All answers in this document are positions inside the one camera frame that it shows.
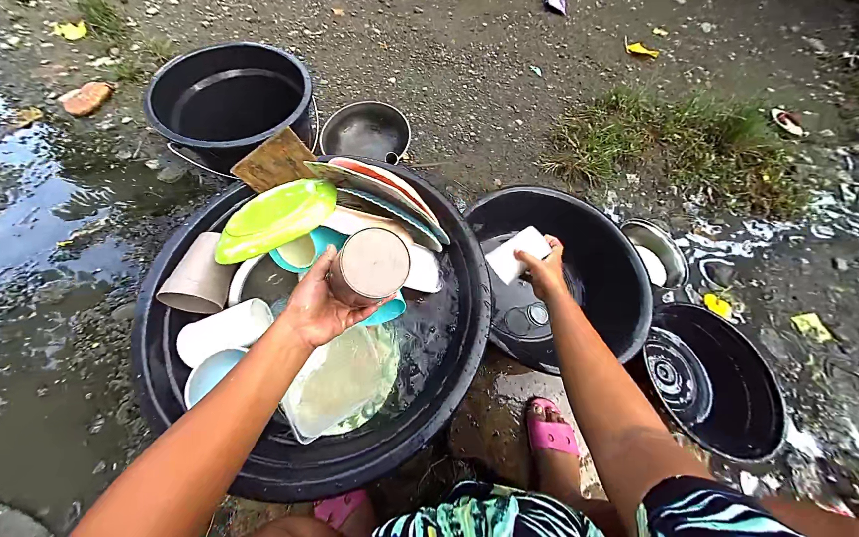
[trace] person's left hand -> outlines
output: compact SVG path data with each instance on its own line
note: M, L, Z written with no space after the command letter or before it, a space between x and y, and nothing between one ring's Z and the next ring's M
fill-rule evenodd
M287 307L280 314L280 320L290 325L294 336L311 349L340 336L386 302L355 308L334 298L327 283L327 272L336 255L337 249L327 246L304 279L294 287Z

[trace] black bucket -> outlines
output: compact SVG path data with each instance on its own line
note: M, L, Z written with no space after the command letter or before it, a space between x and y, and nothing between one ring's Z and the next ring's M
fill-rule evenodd
M648 274L638 252L601 211L550 188L513 186L486 196L465 216L484 251L526 226L558 237L565 245L569 291L592 326L621 363L641 350L652 318ZM490 339L523 365L559 374L545 305L527 282L506 286L490 275Z
M310 74L293 55L260 43L224 43L161 66L144 94L144 114L161 136L228 174L287 127L312 149L311 97Z
M432 351L437 362L421 377L421 386L407 395L412 400L398 413L388 413L385 407L362 427L341 436L320 437L308 446L294 439L280 412L275 414L231 484L229 492L235 496L278 503L316 500L358 488L399 468L446 425L482 360L490 325L489 276L469 226L442 194L410 170L362 160L405 179L451 238L441 263L444 281L451 276L454 285L408 300L404 316L445 317L452 323L437 331L447 335L438 339L443 343ZM156 435L184 414L182 393L191 370L177 356L175 340L184 325L202 315L168 308L154 299L155 292L198 234L220 231L253 196L253 190L239 183L199 210L165 243L141 284L132 330L132 367L141 412ZM427 341L414 345L433 347ZM401 391L398 381L390 398Z
M644 349L626 368L656 408L708 451L758 462L781 448L786 417L774 374L751 342L711 311L656 308Z

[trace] green plate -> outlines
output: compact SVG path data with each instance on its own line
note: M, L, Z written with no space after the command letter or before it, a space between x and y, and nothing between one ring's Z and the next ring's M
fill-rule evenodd
M221 231L214 260L231 265L274 250L319 226L336 204L336 187L323 179L275 186L231 215Z

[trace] wet ground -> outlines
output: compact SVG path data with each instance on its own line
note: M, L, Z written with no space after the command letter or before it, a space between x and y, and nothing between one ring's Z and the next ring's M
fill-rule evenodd
M859 141L842 114L858 109L845 103L833 71L851 42L856 4L580 0L570 2L568 18L529 0L113 4L135 23L120 55L153 34L171 36L179 52L266 41L304 58L325 115L362 98L397 105L413 126L413 160L442 163L429 178L460 208L503 185L547 184L616 218L656 218L672 228L684 239L696 290L699 259L734 262L742 326L777 372L797 428L809 434L794 437L802 447L774 463L744 469L768 476L767 488L816 492L823 480L808 471L816 451L798 439L859 457L859 157L848 163L833 152ZM158 12L146 14L152 6ZM149 440L130 387L129 305L171 230L222 186L206 174L159 180L152 168L166 165L162 140L145 128L140 83L122 84L93 117L60 111L58 94L108 76L87 65L110 54L108 46L50 35L47 21L74 12L62 0L0 2L0 502L58 534ZM669 35L652 35L657 26ZM663 54L629 57L626 38ZM663 178L589 192L542 174L534 162L553 117L622 83L667 95L759 97L798 110L812 133L836 135L805 142L810 175L844 170L846 186L825 186L829 196L809 219L768 226L692 214L653 195ZM9 132L14 113L28 106L44 110L43 120ZM839 341L798 336L789 318L805 311L817 311ZM522 404L531 395L561 402L559 390L556 378L488 356L449 434L371 492L395 500L385 504L388 514L438 498L461 477L524 485ZM711 463L744 481L742 468ZM600 494L583 466L583 489ZM403 485L408 494L385 492ZM241 534L265 510L231 502L213 530Z

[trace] weeds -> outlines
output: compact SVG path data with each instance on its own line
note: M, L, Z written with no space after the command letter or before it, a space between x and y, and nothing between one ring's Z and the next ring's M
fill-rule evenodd
M107 0L77 0L85 24L95 37L120 40L125 36L127 27L121 15Z
M794 151L768 127L757 103L704 95L655 102L616 89L562 116L540 165L591 186L619 169L655 167L686 199L762 217L802 212L807 188L791 176Z
M147 73L140 63L127 56L122 57L118 63L109 66L108 71L118 82L140 82Z
M166 37L150 37L144 41L144 52L160 65L171 59L176 52L176 47L173 41Z

